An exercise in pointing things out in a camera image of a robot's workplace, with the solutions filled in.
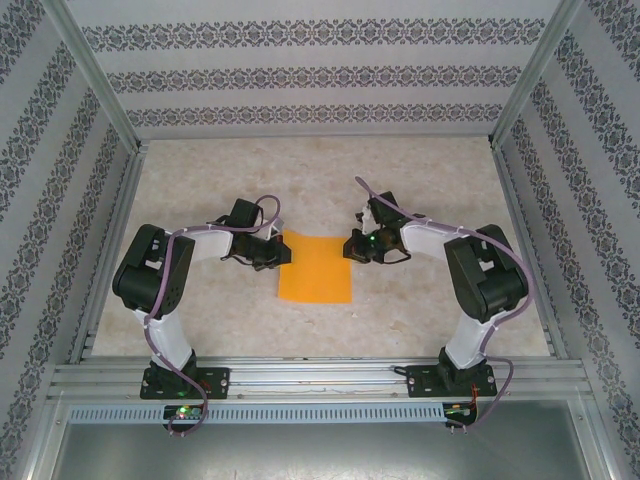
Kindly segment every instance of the wall with damask pattern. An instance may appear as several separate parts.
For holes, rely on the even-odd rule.
[[[67,360],[129,154],[35,0],[0,2],[0,479]]]
[[[557,4],[69,2],[152,139],[489,134]]]
[[[622,478],[640,478],[639,35],[637,2],[584,2],[500,145]]]

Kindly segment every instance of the aluminum frame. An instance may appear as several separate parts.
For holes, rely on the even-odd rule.
[[[509,180],[502,152],[499,148],[495,148],[494,145],[491,146],[491,150],[493,153],[493,161],[496,166],[496,171],[498,173],[498,179],[500,180],[500,186],[504,192],[507,209],[509,210],[509,216],[511,217],[511,222],[513,223],[513,228],[516,233],[516,239],[520,246],[522,259],[531,268],[536,285],[544,285],[540,266],[536,261],[533,243],[527,233],[524,216],[518,207],[516,193],[511,181]],[[536,307],[538,308],[540,322],[542,323],[545,337],[547,337],[547,343],[550,344],[551,354],[560,359],[568,359],[569,354],[567,353],[567,349],[565,348],[562,340],[560,327],[558,326],[558,322],[553,313],[553,307],[551,306],[549,295],[544,288],[536,288],[535,301]]]
[[[504,401],[566,401],[591,479],[621,478],[582,361],[552,357],[515,357],[512,360],[516,367],[515,376]],[[22,478],[40,480],[52,477],[75,407],[102,404],[126,410],[141,405],[184,403],[139,398],[142,372],[148,361],[147,358],[93,358],[79,365],[58,365],[37,427],[37,440]],[[459,397],[408,398],[405,379],[393,372],[397,365],[435,363],[435,358],[199,360],[201,366],[231,368],[228,399],[212,403],[252,405],[258,409],[281,404],[393,406],[462,400]],[[501,364],[493,366],[500,387],[508,367]]]
[[[489,136],[492,147],[501,145],[505,137],[509,135],[509,130],[529,98],[529,93],[538,82],[540,75],[549,63],[549,59],[553,57],[553,51],[560,43],[581,5],[581,0],[560,0],[558,3],[553,16],[549,19],[547,28],[542,33],[538,46],[527,62],[493,132]]]
[[[113,91],[107,75],[100,67],[82,29],[73,18],[69,5],[64,0],[43,0],[42,6],[73,54],[73,58],[98,97],[100,105],[118,132],[127,152],[135,153],[140,144],[140,138]]]

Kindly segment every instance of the vented metal strip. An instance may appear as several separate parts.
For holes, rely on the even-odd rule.
[[[82,405],[71,408],[71,424],[157,424],[162,405]],[[444,422],[442,403],[367,403],[298,405],[214,405],[206,423],[400,423]]]

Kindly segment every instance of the black mounting bracket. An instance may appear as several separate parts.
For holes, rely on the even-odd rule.
[[[494,397],[498,393],[493,369],[486,363],[476,369],[475,375],[448,386],[438,365],[408,365],[395,367],[393,371],[406,377],[409,398],[471,397],[474,385],[479,397]]]
[[[140,398],[142,400],[197,400],[202,396],[188,382],[184,381],[171,370],[158,366],[155,362],[144,371]],[[224,400],[229,393],[229,378],[231,370],[228,368],[198,367],[196,354],[182,369],[182,373],[195,380],[207,394],[210,400]]]

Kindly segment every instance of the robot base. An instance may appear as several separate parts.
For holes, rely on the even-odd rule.
[[[140,398],[143,400],[197,400],[201,396],[189,383],[175,373],[150,362],[150,368],[144,371]],[[182,369],[182,373],[194,379],[204,388],[210,400],[224,400],[229,392],[228,368],[200,368],[196,366],[196,354]]]
[[[407,378],[410,398],[442,398],[471,396],[475,385],[479,397],[498,393],[493,369],[483,361],[466,370],[458,370],[443,348],[437,365],[409,365],[394,371]]]

